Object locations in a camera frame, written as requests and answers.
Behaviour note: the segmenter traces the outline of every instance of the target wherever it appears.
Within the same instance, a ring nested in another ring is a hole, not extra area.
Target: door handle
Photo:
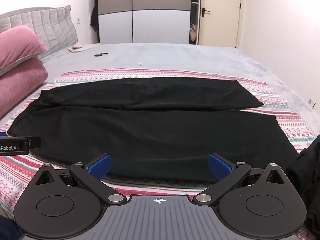
[[[202,7],[202,17],[204,17],[204,12],[210,12],[210,11],[205,10],[204,7]]]

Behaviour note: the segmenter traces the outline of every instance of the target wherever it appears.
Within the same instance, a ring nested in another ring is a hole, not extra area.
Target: blue gripper pad
[[[224,177],[232,173],[232,166],[228,161],[223,158],[218,158],[217,156],[210,154],[208,159],[210,171],[219,179],[222,180]]]
[[[106,155],[96,163],[87,168],[87,172],[94,176],[96,179],[101,180],[111,170],[111,156]]]

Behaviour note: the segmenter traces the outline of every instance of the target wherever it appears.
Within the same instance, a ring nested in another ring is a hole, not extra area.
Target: headboard
[[[19,25],[27,25],[43,40],[48,51],[39,58],[78,42],[76,29],[70,17],[71,6],[61,8],[34,7],[0,15],[0,33]]]

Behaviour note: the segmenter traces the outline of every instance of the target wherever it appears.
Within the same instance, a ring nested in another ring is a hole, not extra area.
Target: striped blanket
[[[315,139],[312,131],[306,126],[297,112],[290,104],[278,95],[265,82],[244,79],[240,77],[222,76],[212,73],[199,73],[176,70],[150,70],[150,69],[104,69],[87,70],[64,73],[59,78],[46,84],[43,89],[49,90],[54,87],[65,85],[93,82],[120,78],[150,78],[150,77],[199,77],[224,80],[238,80],[238,82],[264,103],[259,108],[249,108],[250,111],[261,114],[272,114],[276,116],[279,126],[287,135],[289,141],[300,152],[308,147]],[[34,94],[24,106],[2,127],[0,131],[6,132],[15,117],[21,113],[40,93]],[[0,204],[12,214],[13,208],[19,196],[36,173],[38,168],[47,162],[39,160],[32,155],[27,156],[5,156],[0,157]],[[56,169],[62,168],[63,164],[54,164]],[[191,198],[203,191],[210,185],[189,181],[143,181],[130,178],[109,176],[104,181],[107,185],[129,197],[132,194],[144,195],[189,195]],[[303,240],[315,239],[304,227],[299,232]]]

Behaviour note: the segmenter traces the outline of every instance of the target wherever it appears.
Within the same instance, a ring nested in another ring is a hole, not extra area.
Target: white wardrobe panel
[[[142,10],[132,17],[134,43],[189,43],[190,11]]]
[[[100,43],[132,43],[132,19],[130,12],[99,15]]]

